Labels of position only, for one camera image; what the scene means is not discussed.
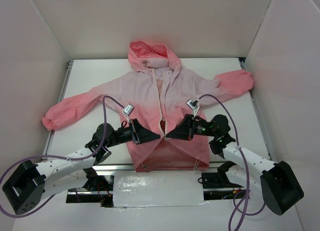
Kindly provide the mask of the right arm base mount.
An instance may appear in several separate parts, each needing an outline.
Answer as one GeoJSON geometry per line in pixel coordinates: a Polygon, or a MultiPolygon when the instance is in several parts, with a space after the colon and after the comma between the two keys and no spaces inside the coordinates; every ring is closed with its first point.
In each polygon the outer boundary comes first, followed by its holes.
{"type": "Polygon", "coordinates": [[[231,183],[226,175],[235,164],[227,161],[217,168],[217,171],[203,172],[197,182],[202,185],[203,199],[205,201],[211,200],[230,200],[235,197],[237,193],[245,188],[231,183]]]}

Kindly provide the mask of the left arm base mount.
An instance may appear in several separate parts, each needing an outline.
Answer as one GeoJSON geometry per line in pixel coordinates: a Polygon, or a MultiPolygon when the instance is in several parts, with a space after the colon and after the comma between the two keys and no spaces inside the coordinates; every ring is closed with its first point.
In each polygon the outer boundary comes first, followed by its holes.
{"type": "Polygon", "coordinates": [[[99,204],[103,208],[113,208],[114,175],[98,175],[96,170],[83,170],[88,178],[83,187],[69,189],[66,197],[67,204],[99,204]]]}

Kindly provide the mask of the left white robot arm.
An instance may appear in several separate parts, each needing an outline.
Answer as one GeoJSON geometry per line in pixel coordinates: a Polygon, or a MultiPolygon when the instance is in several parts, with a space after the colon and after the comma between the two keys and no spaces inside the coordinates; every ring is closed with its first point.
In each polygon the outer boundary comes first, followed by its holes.
{"type": "Polygon", "coordinates": [[[110,155],[109,147],[127,142],[140,145],[160,139],[160,135],[144,128],[137,119],[123,121],[117,130],[109,123],[100,124],[92,140],[83,148],[62,158],[19,164],[2,186],[14,213],[26,216],[43,199],[69,189],[100,191],[108,182],[95,169],[110,155]]]}

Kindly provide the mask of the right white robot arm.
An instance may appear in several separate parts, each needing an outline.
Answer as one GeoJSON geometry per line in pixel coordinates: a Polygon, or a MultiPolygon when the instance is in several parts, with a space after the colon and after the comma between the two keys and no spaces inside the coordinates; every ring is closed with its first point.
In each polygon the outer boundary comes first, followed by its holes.
{"type": "Polygon", "coordinates": [[[230,130],[229,121],[222,114],[209,122],[187,114],[166,136],[184,141],[191,141],[194,136],[213,137],[209,142],[212,153],[227,161],[217,175],[218,183],[223,187],[231,184],[245,187],[250,177],[250,186],[261,193],[266,206],[276,215],[283,215],[304,197],[292,168],[284,161],[276,163],[237,144],[230,130]]]}

